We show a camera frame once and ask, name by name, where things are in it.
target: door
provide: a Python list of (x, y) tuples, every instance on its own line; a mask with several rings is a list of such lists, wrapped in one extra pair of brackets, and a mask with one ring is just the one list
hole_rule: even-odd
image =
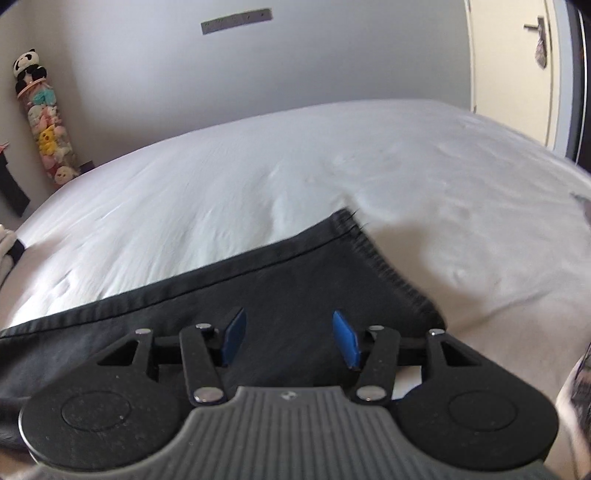
[(469, 0), (469, 15), (476, 113), (548, 145), (553, 65), (545, 0)]

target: mattress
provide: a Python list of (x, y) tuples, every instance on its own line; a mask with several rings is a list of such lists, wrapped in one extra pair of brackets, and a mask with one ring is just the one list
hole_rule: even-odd
[[(591, 340), (591, 179), (441, 103), (315, 106), (165, 140), (68, 183), (18, 230), (18, 325), (287, 238), (340, 207), (449, 331), (556, 397)], [(573, 472), (561, 434), (547, 465)]]

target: blue clip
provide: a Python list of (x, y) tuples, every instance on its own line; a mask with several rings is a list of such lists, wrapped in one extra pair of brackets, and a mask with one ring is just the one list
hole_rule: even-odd
[(360, 368), (361, 351), (357, 334), (351, 328), (341, 312), (333, 313), (333, 335), (348, 368)]
[(232, 363), (246, 334), (246, 312), (241, 309), (226, 328), (221, 348), (223, 366)]

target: panda plush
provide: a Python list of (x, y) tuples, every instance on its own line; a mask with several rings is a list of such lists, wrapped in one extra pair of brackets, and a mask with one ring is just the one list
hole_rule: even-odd
[(17, 95), (31, 82), (47, 77), (47, 70), (39, 66), (39, 55), (32, 48), (23, 53), (12, 65), (12, 72), (17, 79)]

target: round black disc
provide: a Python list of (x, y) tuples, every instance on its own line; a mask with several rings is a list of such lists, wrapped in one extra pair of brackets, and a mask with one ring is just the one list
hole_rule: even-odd
[(398, 402), (397, 423), (410, 442), (468, 470), (504, 471), (545, 458), (558, 418), (541, 393), (509, 373), (483, 375), (478, 367), (450, 372)]
[(36, 459), (74, 471), (133, 464), (164, 447), (180, 423), (178, 401), (129, 367), (66, 376), (35, 395), (20, 418)]

